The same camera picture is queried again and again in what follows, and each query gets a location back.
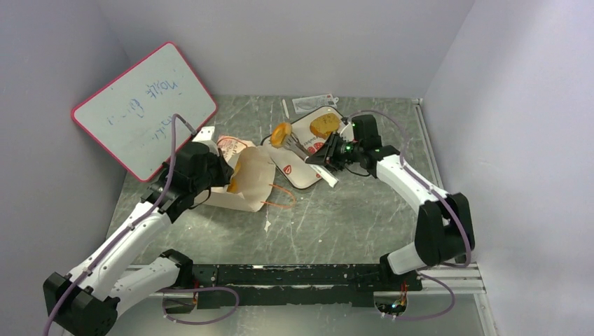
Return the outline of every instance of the red whiteboard frame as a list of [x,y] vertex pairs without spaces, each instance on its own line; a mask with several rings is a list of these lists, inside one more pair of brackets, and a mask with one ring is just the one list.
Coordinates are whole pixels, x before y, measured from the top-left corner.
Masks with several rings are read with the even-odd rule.
[[[134,174],[134,172],[132,170],[130,170],[130,168],[128,166],[126,166],[115,154],[113,154],[109,149],[107,149],[107,147],[99,140],[97,139],[97,137],[95,137],[95,135],[93,135],[86,127],[84,127],[77,119],[76,119],[76,110],[78,110],[82,105],[86,104],[88,101],[90,101],[94,96],[98,95],[99,93],[101,93],[103,90],[107,89],[111,84],[115,83],[118,79],[120,79],[121,77],[123,77],[125,74],[127,74],[128,72],[130,72],[132,69],[134,69],[136,66],[138,66],[139,64],[141,64],[142,62],[144,62],[144,60],[146,60],[147,58],[149,58],[150,56],[152,56],[152,54],[158,52],[161,48],[167,46],[167,45],[172,45],[176,48],[177,52],[181,55],[181,58],[184,59],[184,61],[186,62],[186,64],[188,65],[188,67],[190,68],[190,70],[192,70],[192,73],[194,74],[194,76],[196,76],[196,79],[198,79],[198,82],[202,85],[202,87],[205,89],[206,93],[209,95],[210,99],[212,99],[212,101],[214,102],[214,111],[212,111],[212,113],[210,113],[210,115],[208,116],[208,118],[206,118],[206,120],[198,126],[198,128],[196,128],[196,130],[198,131],[199,129],[201,129],[204,125],[206,125],[206,123],[208,122],[208,120],[210,120],[210,118],[212,118],[212,116],[214,116],[214,114],[219,110],[219,105],[217,104],[216,100],[214,100],[214,98],[212,97],[212,94],[210,93],[210,91],[206,88],[206,86],[204,85],[204,83],[202,82],[202,80],[200,79],[200,77],[198,77],[198,74],[196,73],[196,70],[190,65],[190,63],[188,62],[188,59],[186,58],[186,56],[184,56],[184,54],[181,52],[181,50],[177,47],[177,45],[175,45],[175,43],[171,42],[171,41],[167,41],[164,44],[162,44],[159,48],[156,48],[155,50],[153,50],[150,54],[148,54],[147,56],[143,57],[141,60],[139,60],[138,62],[136,62],[136,64],[134,64],[133,66],[131,66],[128,70],[124,71],[121,75],[119,75],[118,77],[116,77],[115,79],[113,79],[111,82],[107,83],[104,87],[102,87],[99,91],[95,92],[94,94],[92,94],[90,97],[88,97],[87,99],[85,99],[83,102],[81,102],[80,104],[76,105],[70,112],[70,118],[72,118],[72,120],[78,125],[80,126],[83,130],[85,130],[85,132],[87,134],[89,134],[91,136],[91,138],[93,138],[105,151],[107,151],[109,153],[109,155],[111,155],[111,157],[113,157],[114,159],[116,159],[116,161],[118,161],[120,163],[120,165],[122,165],[122,167],[126,168],[126,170],[133,175],[137,180],[141,181],[141,182],[148,182],[150,180],[152,180],[155,175],[157,175],[158,172],[160,172],[161,168],[163,168],[163,165],[161,165],[160,167],[158,167],[157,169],[155,169],[155,171],[153,172],[153,174],[146,180],[143,180],[141,178],[139,178],[136,174]],[[186,142],[188,142],[190,139],[186,139],[182,144],[180,144],[176,151],[181,148],[184,144],[186,144]],[[170,157],[167,156],[167,158],[163,159],[163,162],[169,162]]]

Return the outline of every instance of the black cable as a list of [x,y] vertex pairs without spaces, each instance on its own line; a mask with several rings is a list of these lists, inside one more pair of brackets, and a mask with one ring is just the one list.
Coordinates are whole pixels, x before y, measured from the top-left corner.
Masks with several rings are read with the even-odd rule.
[[357,175],[357,176],[367,177],[367,176],[370,176],[371,175],[370,172],[367,172],[367,175],[356,173],[356,172],[352,171],[351,169],[349,169],[349,167],[347,167],[347,166],[345,166],[345,169],[348,170],[349,173],[354,174],[354,175]]
[[193,206],[190,206],[188,209],[190,209],[190,210],[191,209],[196,209],[197,206],[199,206],[199,205],[203,204],[204,202],[206,202],[210,198],[210,192],[211,192],[211,190],[210,190],[210,188],[208,188],[208,196],[206,196],[206,199],[204,201],[198,203],[198,204],[194,204]]

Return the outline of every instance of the gray marble tabletop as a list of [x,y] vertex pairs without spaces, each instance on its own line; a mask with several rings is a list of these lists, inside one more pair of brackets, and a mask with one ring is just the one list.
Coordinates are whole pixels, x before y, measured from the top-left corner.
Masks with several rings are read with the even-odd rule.
[[[215,96],[219,111],[208,122],[218,135],[260,141],[283,121],[301,117],[293,112],[295,97]],[[289,119],[282,108],[289,107]],[[430,181],[435,181],[423,132],[410,99],[341,97],[338,110],[347,116],[361,109],[386,111],[408,131],[407,160]],[[389,120],[377,118],[384,144],[401,146],[400,134]],[[409,242],[415,213],[388,185],[372,177],[347,171],[336,174],[335,188],[320,181],[307,190],[291,188],[278,171],[275,184],[296,196],[291,209],[264,206],[256,213],[199,206],[186,211],[142,251],[135,264],[151,263],[167,249],[176,249],[194,263],[317,264],[376,263],[379,257]],[[113,214],[108,236],[125,220],[146,190],[128,174]],[[273,189],[269,201],[283,203],[286,195]],[[264,230],[266,222],[271,225]]]

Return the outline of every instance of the brown paper bag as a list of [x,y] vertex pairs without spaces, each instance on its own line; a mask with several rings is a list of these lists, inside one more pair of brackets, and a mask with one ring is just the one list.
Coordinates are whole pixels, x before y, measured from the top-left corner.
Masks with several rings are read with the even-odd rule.
[[225,187],[212,188],[200,193],[196,204],[204,204],[243,211],[258,211],[270,196],[275,179],[276,166],[268,152],[254,143],[230,136],[220,136],[217,146],[223,157],[235,170],[232,183]]

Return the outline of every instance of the white handle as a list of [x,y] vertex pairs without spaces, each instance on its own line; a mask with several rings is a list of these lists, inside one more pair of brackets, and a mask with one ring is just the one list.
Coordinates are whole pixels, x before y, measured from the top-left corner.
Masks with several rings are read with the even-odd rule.
[[328,184],[334,188],[338,183],[338,179],[332,175],[326,168],[322,166],[318,166],[317,164],[310,164],[310,167],[314,170],[314,172],[318,173]]

